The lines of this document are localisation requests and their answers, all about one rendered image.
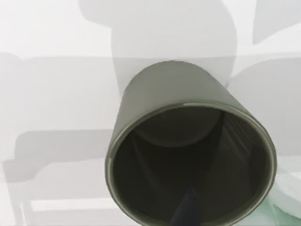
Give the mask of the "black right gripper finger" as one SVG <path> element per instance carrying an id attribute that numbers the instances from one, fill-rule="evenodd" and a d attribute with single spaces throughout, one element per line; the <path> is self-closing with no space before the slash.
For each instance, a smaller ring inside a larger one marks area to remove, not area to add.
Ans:
<path id="1" fill-rule="evenodd" d="M 183 196 L 169 226 L 198 226 L 198 200 L 192 187 Z"/>

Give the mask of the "dark olive green cup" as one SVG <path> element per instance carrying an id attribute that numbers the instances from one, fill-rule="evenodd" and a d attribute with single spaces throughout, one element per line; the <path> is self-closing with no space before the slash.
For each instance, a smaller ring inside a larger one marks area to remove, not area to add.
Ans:
<path id="1" fill-rule="evenodd" d="M 164 61 L 126 87 L 105 180 L 141 226 L 169 226 L 190 187 L 198 226 L 234 226 L 267 197 L 276 171 L 267 130 L 203 68 Z"/>

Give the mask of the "pale green plate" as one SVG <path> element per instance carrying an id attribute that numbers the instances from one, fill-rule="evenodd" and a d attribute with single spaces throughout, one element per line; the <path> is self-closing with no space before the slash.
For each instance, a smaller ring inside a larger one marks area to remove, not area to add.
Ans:
<path id="1" fill-rule="evenodd" d="M 277 174 L 268 201 L 277 226 L 301 226 L 301 172 Z"/>

